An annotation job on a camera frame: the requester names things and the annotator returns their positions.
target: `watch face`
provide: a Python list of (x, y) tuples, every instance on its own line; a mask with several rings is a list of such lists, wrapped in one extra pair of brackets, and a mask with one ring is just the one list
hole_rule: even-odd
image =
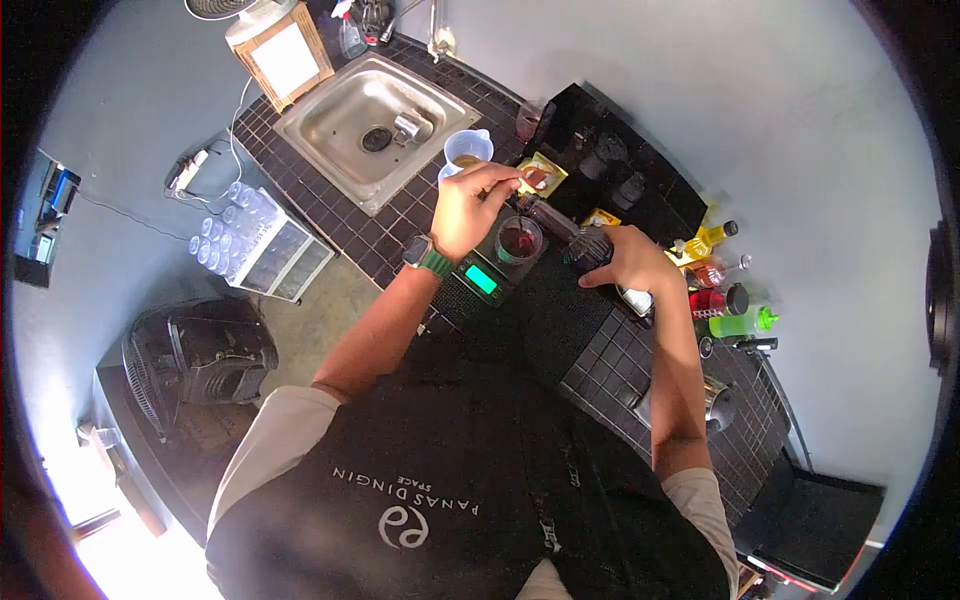
[(423, 260), (423, 255), (430, 248), (430, 240), (422, 235), (410, 238), (403, 249), (403, 262), (417, 266)]

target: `sink drain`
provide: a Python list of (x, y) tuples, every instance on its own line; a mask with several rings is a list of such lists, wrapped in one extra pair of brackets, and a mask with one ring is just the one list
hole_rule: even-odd
[(363, 146), (363, 149), (367, 152), (380, 152), (390, 145), (390, 140), (393, 136), (393, 133), (385, 127), (374, 127), (364, 133), (363, 139), (360, 140), (360, 145)]

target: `green squeeze bottle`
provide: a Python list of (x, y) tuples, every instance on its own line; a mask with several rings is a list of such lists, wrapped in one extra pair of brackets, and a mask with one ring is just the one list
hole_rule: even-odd
[(715, 338), (727, 338), (732, 335), (765, 334), (780, 319), (769, 306), (751, 306), (742, 315), (724, 315), (710, 317), (710, 335)]

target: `yellow syrup bottle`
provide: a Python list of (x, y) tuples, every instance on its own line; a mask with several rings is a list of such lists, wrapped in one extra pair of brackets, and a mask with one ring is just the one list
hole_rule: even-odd
[(683, 246), (684, 254), (693, 260), (707, 258), (710, 256), (710, 253), (713, 252), (714, 246), (729, 237), (735, 236), (738, 231), (739, 228), (736, 226), (736, 221), (728, 221), (723, 225), (709, 229), (700, 226), (700, 228), (697, 229), (697, 234), (693, 236), (693, 239), (687, 240), (686, 242), (680, 242), (678, 240), (677, 250), (680, 250), (681, 246)]

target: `stainless steel sink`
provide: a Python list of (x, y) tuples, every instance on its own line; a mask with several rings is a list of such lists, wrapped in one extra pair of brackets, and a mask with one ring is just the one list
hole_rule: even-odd
[[(392, 141), (378, 152), (366, 150), (364, 136), (377, 128), (393, 135), (394, 119), (402, 112), (416, 112), (430, 121), (430, 137), (421, 144)], [(373, 216), (444, 148), (452, 133), (467, 129), (480, 116), (416, 73), (367, 54), (297, 100), (274, 129)]]

